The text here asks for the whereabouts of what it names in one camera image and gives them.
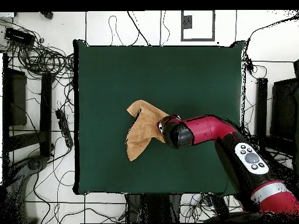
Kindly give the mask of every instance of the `power strip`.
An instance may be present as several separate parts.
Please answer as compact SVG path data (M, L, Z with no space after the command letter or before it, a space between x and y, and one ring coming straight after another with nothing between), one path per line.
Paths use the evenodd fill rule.
M68 121L67 118L65 117L65 114L62 110L57 110L55 111L56 117L59 120L58 125L59 129L61 130L64 139L65 139L65 144L68 148L73 147L74 142L72 140L71 133L68 128Z

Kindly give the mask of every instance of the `grout line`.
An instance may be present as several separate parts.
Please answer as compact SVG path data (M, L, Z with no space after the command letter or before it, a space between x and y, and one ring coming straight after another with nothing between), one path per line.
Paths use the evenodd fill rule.
M87 11L85 11L85 42L87 42Z
M235 42L237 41L237 19L238 19L238 10L236 10Z
M291 62L291 63L294 63L293 61L269 61L269 60L253 60L252 62Z
M13 50L13 45L14 43L12 44L12 56L14 55L14 50ZM12 126L12 136L14 137L15 136L15 130L14 130L14 127ZM13 150L12 151L12 164L15 164L15 151Z
M25 202L34 202L34 203L38 203L38 202L41 202L41 203L44 203L46 204L47 202L49 204L112 204L112 205L123 205L123 204L126 204L125 202L58 202L58 201L47 201L47 202L44 202L44 201L25 201Z
M162 11L160 11L160 41L159 41L159 46L161 46L161 36L162 36L162 33L161 33L161 29L162 29Z
M84 195L84 223L86 223L85 219L86 219L86 195Z
M35 131L33 129L15 129L15 131Z

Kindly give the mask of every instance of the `round button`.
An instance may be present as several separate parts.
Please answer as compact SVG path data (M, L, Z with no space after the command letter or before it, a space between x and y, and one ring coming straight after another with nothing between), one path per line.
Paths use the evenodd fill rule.
M254 170L256 170L256 169L258 169L258 166L257 166L256 164L253 164L253 165L251 166L251 168L254 169Z
M246 160L246 162L248 162L250 164L257 163L257 162L259 162L259 156L254 153L247 153L245 155L245 160Z

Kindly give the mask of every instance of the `metal frame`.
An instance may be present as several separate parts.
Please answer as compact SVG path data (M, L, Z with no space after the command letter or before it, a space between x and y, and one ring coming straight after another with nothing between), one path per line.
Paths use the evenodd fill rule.
M212 23L212 38L184 38L184 11L181 11L181 18L180 18L180 40L181 41L215 41L215 11L213 10L213 23Z

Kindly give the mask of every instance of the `white floor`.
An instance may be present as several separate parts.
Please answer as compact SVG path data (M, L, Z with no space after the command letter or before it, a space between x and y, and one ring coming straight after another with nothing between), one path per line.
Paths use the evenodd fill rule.
M158 46L160 11L130 13L148 42L153 46ZM189 15L195 16L199 14L200 13L190 13ZM260 27L267 26L293 15L294 12L287 10L238 10L237 12L235 10L217 10L215 12L215 42L181 42L180 11L165 12L163 10L162 20L164 21L161 29L161 43L165 46L202 46L217 45L218 42L221 46L229 46L235 40L247 40L252 32ZM109 27L109 17L111 17L111 29ZM112 43L114 46L121 46L122 44L132 44L138 36L138 31L126 12L54 12L52 20L46 19L40 13L18 13L17 17L13 19L13 22L37 32L40 37L44 38L44 46L59 48L63 50L66 55L73 53L73 39L86 40L89 45L111 45ZM296 45L299 42L298 33L299 22L292 21L256 31L251 37L248 54L255 65L263 65L267 68L266 77L269 80L268 98L271 98L272 96L272 86L274 82L295 77L293 64L291 62L299 59L299 47ZM146 45L146 43L144 39L139 36L135 45ZM18 65L18 59L14 59L14 65ZM264 74L265 70L258 67L258 71L255 74L256 77L263 76ZM246 101L245 109L250 107L250 104L255 104L256 88L255 78L247 73L246 79L246 98L248 101ZM62 79L60 80L60 83L61 84L58 84L53 90L54 109L57 109L60 106L60 102L63 103L65 101L63 85L66 85L68 80ZM36 100L40 102L40 96L34 94L40 93L40 89L41 84L39 80L28 79L27 99L36 98ZM69 98L74 102L72 93ZM271 100L269 100L269 114L267 116L268 133L270 127L271 103ZM72 114L70 107L67 107L65 110L68 114L68 122L71 123L69 128L73 131L74 115ZM39 130L39 105L34 99L27 101L26 111L32 119L36 129ZM250 121L251 115L252 119L249 123L249 129L252 133L254 130L254 107L246 111L246 122ZM61 137L58 122L56 120L55 114L53 113L53 143ZM27 133L28 130L32 130L30 121L28 121L27 126L25 127L15 127L14 135ZM33 145L14 151L10 154L11 161L17 162L18 160L27 157L31 151L38 147L38 145ZM55 157L59 157L67 151L63 138L58 139L55 147ZM57 167L55 169L57 178L53 173L53 168L55 167ZM95 214L94 211L116 218L124 212L124 195L106 193L89 193L86 196L75 195L72 192L72 185L74 183L74 172L72 171L74 171L74 150L72 150L72 152L65 158L59 159L48 165L48 167L40 173L36 193L46 201L50 202L51 206L50 212L43 223L57 223L54 214L57 212L58 207L59 211L57 217L61 223L101 223L107 218ZM48 205L40 201L32 191L36 179L36 175L32 176L28 183L26 207L29 216L37 216L41 221L48 211ZM182 197L182 203L190 202L191 197L192 195L185 194ZM230 205L231 204L233 204L232 197L230 198ZM64 217L66 214L77 212L81 213Z

